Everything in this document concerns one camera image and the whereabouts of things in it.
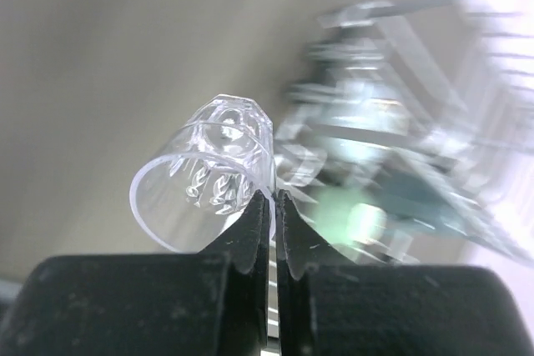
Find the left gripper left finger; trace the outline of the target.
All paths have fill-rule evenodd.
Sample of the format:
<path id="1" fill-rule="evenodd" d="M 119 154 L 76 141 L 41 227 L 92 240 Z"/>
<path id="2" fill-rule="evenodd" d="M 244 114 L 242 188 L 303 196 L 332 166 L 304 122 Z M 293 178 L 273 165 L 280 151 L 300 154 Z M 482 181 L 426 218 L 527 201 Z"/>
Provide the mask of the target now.
<path id="1" fill-rule="evenodd" d="M 4 355 L 258 355 L 270 204 L 261 193 L 198 253 L 42 261 L 1 322 Z"/>

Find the mint green cup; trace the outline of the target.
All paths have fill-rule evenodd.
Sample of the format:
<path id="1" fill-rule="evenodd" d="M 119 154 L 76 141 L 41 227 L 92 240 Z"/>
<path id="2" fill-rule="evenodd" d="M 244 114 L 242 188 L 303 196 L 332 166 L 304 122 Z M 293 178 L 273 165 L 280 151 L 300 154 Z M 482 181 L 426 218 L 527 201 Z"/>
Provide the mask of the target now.
<path id="1" fill-rule="evenodd" d="M 317 233 L 331 244 L 368 245 L 385 231 L 385 211 L 358 189 L 327 187 L 317 200 L 311 218 Z"/>

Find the clear glass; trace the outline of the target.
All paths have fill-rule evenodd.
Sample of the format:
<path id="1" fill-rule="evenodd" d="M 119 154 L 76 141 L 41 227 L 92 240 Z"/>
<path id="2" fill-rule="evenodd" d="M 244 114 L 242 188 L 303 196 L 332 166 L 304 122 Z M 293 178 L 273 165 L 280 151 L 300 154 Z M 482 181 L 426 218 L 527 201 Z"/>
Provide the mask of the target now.
<path id="1" fill-rule="evenodd" d="M 136 172 L 129 203 L 139 226 L 173 253 L 197 253 L 227 231 L 255 193 L 275 234 L 273 123 L 250 99 L 219 94 L 197 109 Z"/>

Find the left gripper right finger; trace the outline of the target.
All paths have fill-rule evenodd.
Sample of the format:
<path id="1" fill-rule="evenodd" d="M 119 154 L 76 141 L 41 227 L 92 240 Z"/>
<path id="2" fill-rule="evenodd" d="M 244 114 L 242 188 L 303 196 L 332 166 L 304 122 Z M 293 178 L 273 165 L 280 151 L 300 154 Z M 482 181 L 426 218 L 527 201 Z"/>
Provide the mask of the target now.
<path id="1" fill-rule="evenodd" d="M 283 355 L 530 355 L 503 281 L 464 265 L 358 264 L 276 199 Z"/>

